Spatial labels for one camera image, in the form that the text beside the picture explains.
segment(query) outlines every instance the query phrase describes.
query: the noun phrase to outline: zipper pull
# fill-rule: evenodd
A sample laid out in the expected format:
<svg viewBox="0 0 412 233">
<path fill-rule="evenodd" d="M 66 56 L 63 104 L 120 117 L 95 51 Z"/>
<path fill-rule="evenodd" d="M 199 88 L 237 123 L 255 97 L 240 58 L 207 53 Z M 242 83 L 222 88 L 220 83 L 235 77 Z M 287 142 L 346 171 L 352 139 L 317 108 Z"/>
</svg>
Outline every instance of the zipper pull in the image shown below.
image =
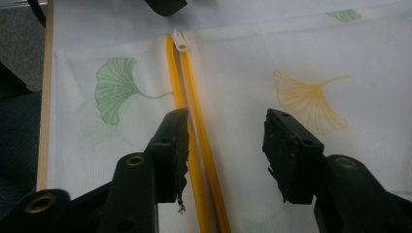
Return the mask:
<svg viewBox="0 0 412 233">
<path fill-rule="evenodd" d="M 180 33 L 176 28 L 173 30 L 172 38 L 178 51 L 186 51 L 189 49 L 188 43 L 182 33 Z"/>
</svg>

